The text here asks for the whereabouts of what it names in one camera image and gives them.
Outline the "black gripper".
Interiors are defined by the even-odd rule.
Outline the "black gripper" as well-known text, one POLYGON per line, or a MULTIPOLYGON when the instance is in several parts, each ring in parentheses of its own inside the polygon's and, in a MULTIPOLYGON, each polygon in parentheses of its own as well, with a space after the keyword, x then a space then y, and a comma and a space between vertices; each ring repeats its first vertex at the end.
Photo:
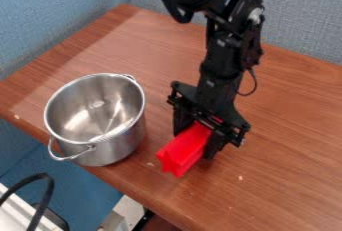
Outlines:
POLYGON ((195 122, 211 130, 203 158, 211 160, 226 144, 239 147, 251 125, 235 108, 242 74, 201 75, 197 86, 174 81, 167 98, 174 108, 174 135, 195 122))

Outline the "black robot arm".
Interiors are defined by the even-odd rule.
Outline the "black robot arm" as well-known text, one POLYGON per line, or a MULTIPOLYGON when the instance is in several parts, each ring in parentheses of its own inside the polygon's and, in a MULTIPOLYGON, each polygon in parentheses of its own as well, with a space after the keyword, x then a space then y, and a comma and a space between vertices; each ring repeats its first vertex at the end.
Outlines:
POLYGON ((210 129, 203 157, 211 159, 229 144, 241 146, 251 129, 235 108, 246 73, 254 72, 263 55, 261 34, 263 0, 162 0, 182 24, 201 13, 207 20, 206 57, 195 86, 174 81, 169 103, 174 106, 174 132, 198 122, 210 129))

